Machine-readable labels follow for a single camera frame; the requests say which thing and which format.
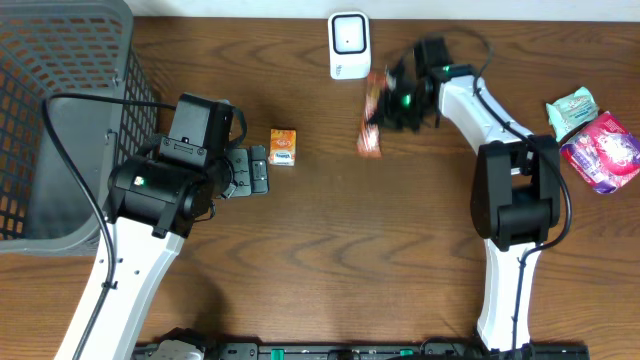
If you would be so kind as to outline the orange tissue pack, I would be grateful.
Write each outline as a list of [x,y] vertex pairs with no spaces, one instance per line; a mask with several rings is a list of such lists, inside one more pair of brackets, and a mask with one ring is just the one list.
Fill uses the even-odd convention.
[[278,166],[294,166],[296,140],[295,130],[272,129],[270,133],[269,163]]

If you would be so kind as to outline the orange chocolate bar wrapper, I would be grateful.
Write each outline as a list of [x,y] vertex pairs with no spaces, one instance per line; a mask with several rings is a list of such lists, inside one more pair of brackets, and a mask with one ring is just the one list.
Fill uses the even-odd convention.
[[378,108],[378,101],[386,85],[386,76],[383,73],[370,73],[367,77],[363,117],[356,141],[357,153],[365,158],[382,157],[379,127],[376,123],[372,123],[371,119]]

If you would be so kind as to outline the teal snack packet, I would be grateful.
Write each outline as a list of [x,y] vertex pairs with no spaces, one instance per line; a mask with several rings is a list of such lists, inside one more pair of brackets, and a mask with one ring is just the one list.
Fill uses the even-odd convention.
[[586,87],[545,105],[549,124],[560,143],[573,130],[597,118],[599,106]]

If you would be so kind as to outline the red purple snack bag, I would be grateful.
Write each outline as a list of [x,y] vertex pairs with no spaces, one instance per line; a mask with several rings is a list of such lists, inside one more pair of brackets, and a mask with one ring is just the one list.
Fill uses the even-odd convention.
[[578,131],[560,153],[599,194],[614,193],[639,174],[639,140],[610,112]]

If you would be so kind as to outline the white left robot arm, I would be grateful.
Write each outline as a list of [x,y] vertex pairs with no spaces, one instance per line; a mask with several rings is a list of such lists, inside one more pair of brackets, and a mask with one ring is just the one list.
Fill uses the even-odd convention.
[[206,149],[165,138],[157,159],[135,155],[114,169],[101,215],[107,232],[59,359],[127,359],[155,293],[199,218],[214,199],[265,194],[261,146]]

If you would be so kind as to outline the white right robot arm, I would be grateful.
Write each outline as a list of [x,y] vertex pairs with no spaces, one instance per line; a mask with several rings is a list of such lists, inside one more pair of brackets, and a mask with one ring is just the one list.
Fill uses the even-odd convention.
[[558,144],[517,123],[470,65],[434,64],[411,79],[398,64],[376,81],[365,119],[371,127],[417,130],[430,112],[449,120],[476,155],[470,213],[486,253],[476,333],[490,353],[521,358],[530,347],[535,267],[555,244],[549,232],[560,207],[571,203]]

